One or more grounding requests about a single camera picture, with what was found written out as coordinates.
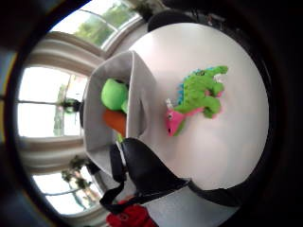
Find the window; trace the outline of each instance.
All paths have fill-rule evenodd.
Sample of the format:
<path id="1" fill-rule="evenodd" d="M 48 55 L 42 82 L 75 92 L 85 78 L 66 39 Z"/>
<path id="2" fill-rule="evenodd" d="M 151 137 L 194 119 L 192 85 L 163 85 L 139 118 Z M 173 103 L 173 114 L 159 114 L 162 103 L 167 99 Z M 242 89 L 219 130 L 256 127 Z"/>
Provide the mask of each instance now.
<path id="1" fill-rule="evenodd" d="M 60 69 L 29 67 L 18 98 L 18 130 L 26 137 L 80 135 L 79 113 L 67 113 L 68 98 L 81 102 L 87 77 Z"/>
<path id="2" fill-rule="evenodd" d="M 75 179 L 69 183 L 66 182 L 61 172 L 35 175 L 33 179 L 46 199 L 60 214 L 73 215 L 95 206 L 102 196 L 102 192 L 98 191 L 92 183 L 85 166 L 78 175 L 88 183 L 88 186 L 79 187 Z"/>
<path id="3" fill-rule="evenodd" d="M 138 14 L 120 1 L 95 0 L 65 17 L 51 31 L 76 35 L 104 49 L 119 30 L 136 18 Z"/>

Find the green plush dinosaur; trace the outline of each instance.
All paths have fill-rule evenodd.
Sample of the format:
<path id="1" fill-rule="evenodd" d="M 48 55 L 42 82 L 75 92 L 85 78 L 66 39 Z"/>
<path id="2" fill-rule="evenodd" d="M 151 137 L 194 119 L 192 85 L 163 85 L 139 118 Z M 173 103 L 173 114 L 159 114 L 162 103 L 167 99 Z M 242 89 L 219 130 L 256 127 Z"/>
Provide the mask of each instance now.
<path id="1" fill-rule="evenodd" d="M 104 106 L 112 111 L 122 110 L 127 113 L 129 90 L 127 86 L 116 79 L 107 79 L 100 93 Z"/>
<path id="2" fill-rule="evenodd" d="M 221 96 L 224 87 L 214 79 L 214 76 L 225 74 L 227 70 L 227 66 L 198 69 L 185 78 L 180 84 L 178 106 L 173 107 L 167 99 L 166 125 L 169 136 L 179 134 L 187 116 L 196 113 L 204 113 L 207 118 L 216 116 L 221 110 L 221 103 L 217 97 Z"/>

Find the pink dinosaur head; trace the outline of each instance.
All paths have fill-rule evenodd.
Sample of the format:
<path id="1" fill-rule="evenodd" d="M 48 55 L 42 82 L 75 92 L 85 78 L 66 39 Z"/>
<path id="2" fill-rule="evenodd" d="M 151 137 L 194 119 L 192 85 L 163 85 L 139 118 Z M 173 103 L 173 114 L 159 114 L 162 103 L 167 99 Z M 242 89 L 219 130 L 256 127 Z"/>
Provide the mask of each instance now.
<path id="1" fill-rule="evenodd" d="M 180 124 L 185 118 L 184 114 L 168 109 L 166 113 L 166 125 L 169 136 L 173 136 L 178 131 Z"/>

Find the orange object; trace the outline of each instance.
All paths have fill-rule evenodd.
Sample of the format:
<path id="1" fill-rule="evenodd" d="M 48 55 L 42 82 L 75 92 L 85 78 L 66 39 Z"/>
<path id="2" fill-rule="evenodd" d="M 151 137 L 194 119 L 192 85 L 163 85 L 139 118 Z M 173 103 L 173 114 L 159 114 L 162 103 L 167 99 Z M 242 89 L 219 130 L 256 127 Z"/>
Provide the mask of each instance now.
<path id="1" fill-rule="evenodd" d="M 126 114 L 120 111 L 106 109 L 103 114 L 105 124 L 125 137 Z"/>

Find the red object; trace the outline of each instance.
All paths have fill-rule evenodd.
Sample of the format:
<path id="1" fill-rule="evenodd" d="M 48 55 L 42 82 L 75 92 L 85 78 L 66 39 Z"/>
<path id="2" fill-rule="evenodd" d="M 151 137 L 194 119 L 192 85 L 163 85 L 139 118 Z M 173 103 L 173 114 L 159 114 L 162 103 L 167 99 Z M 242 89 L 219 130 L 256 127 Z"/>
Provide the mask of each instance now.
<path id="1" fill-rule="evenodd" d="M 111 227 L 156 227 L 146 208 L 140 205 L 127 207 L 123 213 L 118 215 L 110 214 L 106 222 Z"/>

